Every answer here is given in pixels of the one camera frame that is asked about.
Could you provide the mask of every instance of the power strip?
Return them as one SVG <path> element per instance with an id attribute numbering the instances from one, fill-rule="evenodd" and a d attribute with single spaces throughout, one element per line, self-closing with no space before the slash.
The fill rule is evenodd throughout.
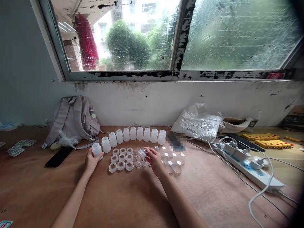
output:
<path id="1" fill-rule="evenodd" d="M 269 181 L 269 178 L 271 175 L 269 175 L 267 172 L 265 172 L 262 169 L 254 170 L 249 164 L 249 160 L 245 160 L 244 162 L 239 162 L 234 157 L 232 157 L 227 152 L 224 152 L 222 149 L 219 149 L 220 145 L 219 143 L 212 143 L 213 149 L 219 153 L 220 155 L 227 158 L 227 160 L 234 165 L 239 171 L 241 171 L 244 175 L 246 175 L 251 181 L 253 181 L 256 185 L 258 185 L 261 189 L 264 189 Z M 278 181 L 276 178 L 272 178 L 270 185 L 267 189 L 267 192 L 271 193 L 275 190 L 278 190 L 280 188 L 283 188 L 284 184 Z"/>

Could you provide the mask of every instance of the glass pane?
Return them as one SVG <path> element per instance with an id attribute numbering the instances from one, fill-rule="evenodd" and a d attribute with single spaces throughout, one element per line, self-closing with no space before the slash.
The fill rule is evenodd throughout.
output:
<path id="1" fill-rule="evenodd" d="M 169 69 L 180 0 L 52 4 L 71 71 Z"/>
<path id="2" fill-rule="evenodd" d="M 287 0 L 197 0 L 181 68 L 279 69 L 300 37 Z"/>

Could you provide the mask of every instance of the red cloth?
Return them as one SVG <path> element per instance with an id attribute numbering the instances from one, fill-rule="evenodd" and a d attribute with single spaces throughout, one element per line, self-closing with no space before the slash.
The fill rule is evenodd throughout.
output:
<path id="1" fill-rule="evenodd" d="M 99 57 L 90 23 L 78 13 L 78 17 L 75 17 L 74 27 L 79 37 L 82 68 L 85 71 L 95 70 L 96 60 L 99 60 Z"/>

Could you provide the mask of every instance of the window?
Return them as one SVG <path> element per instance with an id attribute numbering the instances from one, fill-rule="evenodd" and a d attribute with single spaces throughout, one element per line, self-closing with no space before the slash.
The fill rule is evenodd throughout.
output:
<path id="1" fill-rule="evenodd" d="M 287 0 L 37 1 L 66 80 L 290 77 L 302 44 Z"/>
<path id="2" fill-rule="evenodd" d="M 197 0 L 182 70 L 279 69 L 301 38 L 291 12 L 286 0 Z"/>

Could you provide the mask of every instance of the backpack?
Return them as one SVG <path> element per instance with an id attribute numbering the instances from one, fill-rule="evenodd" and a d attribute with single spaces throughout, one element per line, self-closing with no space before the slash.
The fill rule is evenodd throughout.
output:
<path id="1" fill-rule="evenodd" d="M 91 109 L 93 109 L 93 107 L 89 100 L 83 96 L 61 98 L 61 101 L 55 109 L 53 120 L 47 124 L 49 134 L 41 147 L 45 149 L 47 146 L 59 140 L 60 130 L 62 130 L 67 137 L 79 136 L 81 139 L 87 139 L 93 142 L 77 149 L 87 148 L 99 142 L 97 135 L 100 131 L 100 125 L 96 118 L 91 117 Z"/>

